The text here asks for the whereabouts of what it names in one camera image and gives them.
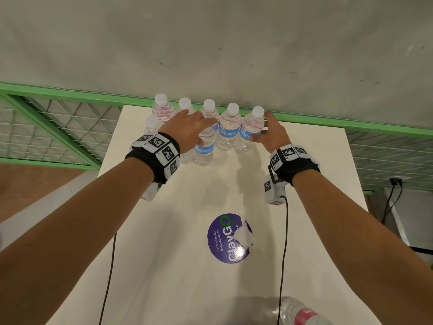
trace metal grid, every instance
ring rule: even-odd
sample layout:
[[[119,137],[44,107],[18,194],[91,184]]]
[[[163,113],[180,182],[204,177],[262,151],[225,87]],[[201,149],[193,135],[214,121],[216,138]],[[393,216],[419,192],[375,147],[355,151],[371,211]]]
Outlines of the metal grid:
[[[122,107],[44,98],[24,98],[102,163]]]
[[[77,153],[57,141],[0,98],[0,157],[85,165]]]
[[[404,187],[433,190],[433,139],[346,130],[363,189],[390,187],[392,177]]]

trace white table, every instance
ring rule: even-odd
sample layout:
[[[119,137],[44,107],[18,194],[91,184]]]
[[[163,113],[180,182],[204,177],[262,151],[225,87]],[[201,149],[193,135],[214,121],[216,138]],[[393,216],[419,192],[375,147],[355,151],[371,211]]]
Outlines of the white table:
[[[150,108],[123,108],[99,175],[124,159],[149,114]],[[321,163],[322,173],[366,209],[344,130],[282,125]],[[182,165],[153,202],[140,200],[117,235],[103,324],[252,324],[260,306],[278,306],[286,207],[265,203],[268,164],[261,145],[241,155],[215,149],[209,166]],[[286,191],[283,295],[336,325],[379,324],[332,263],[295,190],[288,185]],[[209,225],[224,213],[245,217],[257,238],[255,249],[236,264],[217,260],[208,247]],[[111,248],[110,243],[95,259],[50,324],[98,323]]]

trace red bottle label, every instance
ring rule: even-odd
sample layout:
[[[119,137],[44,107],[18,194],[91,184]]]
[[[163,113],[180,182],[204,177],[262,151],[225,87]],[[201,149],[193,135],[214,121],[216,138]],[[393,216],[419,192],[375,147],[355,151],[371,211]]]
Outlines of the red bottle label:
[[[304,308],[298,311],[295,317],[295,325],[305,325],[307,320],[309,320],[311,317],[316,316],[317,312],[314,310]]]

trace forearm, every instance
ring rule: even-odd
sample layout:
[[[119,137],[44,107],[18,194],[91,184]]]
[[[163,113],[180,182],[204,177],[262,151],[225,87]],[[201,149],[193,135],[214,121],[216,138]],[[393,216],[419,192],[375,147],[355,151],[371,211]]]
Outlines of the forearm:
[[[432,272],[416,254],[317,171],[293,185],[334,264],[383,324],[433,317]]]
[[[2,251],[0,324],[45,324],[152,181],[128,158]]]

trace water bottle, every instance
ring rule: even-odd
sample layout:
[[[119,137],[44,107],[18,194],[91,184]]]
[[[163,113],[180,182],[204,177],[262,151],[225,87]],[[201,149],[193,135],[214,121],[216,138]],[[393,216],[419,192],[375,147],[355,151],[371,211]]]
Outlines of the water bottle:
[[[212,127],[204,129],[199,135],[204,146],[196,145],[194,148],[194,162],[198,165],[208,165],[214,159],[215,131]]]
[[[179,110],[177,112],[179,113],[184,109],[189,110],[188,115],[191,115],[192,113],[197,112],[195,110],[195,108],[192,106],[191,99],[189,99],[189,98],[181,98],[179,100]]]
[[[160,121],[166,123],[176,114],[176,111],[168,102],[167,96],[163,93],[158,93],[155,96],[155,104],[152,107],[152,114],[156,115]]]
[[[203,103],[203,108],[201,109],[201,112],[203,113],[205,119],[209,117],[215,117],[218,120],[216,124],[212,125],[212,129],[214,129],[215,132],[218,132],[219,114],[215,109],[215,101],[213,101],[212,99],[206,99]]]
[[[161,122],[156,115],[149,115],[146,117],[146,132],[157,132],[159,128],[164,124]]]
[[[263,119],[264,113],[265,110],[263,107],[256,106],[253,108],[251,113],[244,116],[241,128],[236,136],[236,152],[244,153],[252,147],[253,142],[249,140],[249,136],[258,134],[263,129],[263,126],[265,125],[265,120]]]
[[[192,106],[191,104],[191,100],[189,98],[181,98],[179,100],[179,110],[178,112],[181,112],[184,109],[188,109],[188,115],[191,115],[192,113],[195,113],[196,110],[195,108]],[[188,163],[189,161],[191,161],[194,158],[194,150],[188,150],[186,153],[181,154],[181,156],[179,157],[179,162],[180,163]]]
[[[220,150],[229,150],[233,147],[241,122],[242,117],[239,114],[239,105],[237,103],[230,103],[227,110],[219,117],[219,128],[215,145]]]
[[[333,325],[328,319],[308,308],[291,296],[281,299],[280,324],[284,325]]]

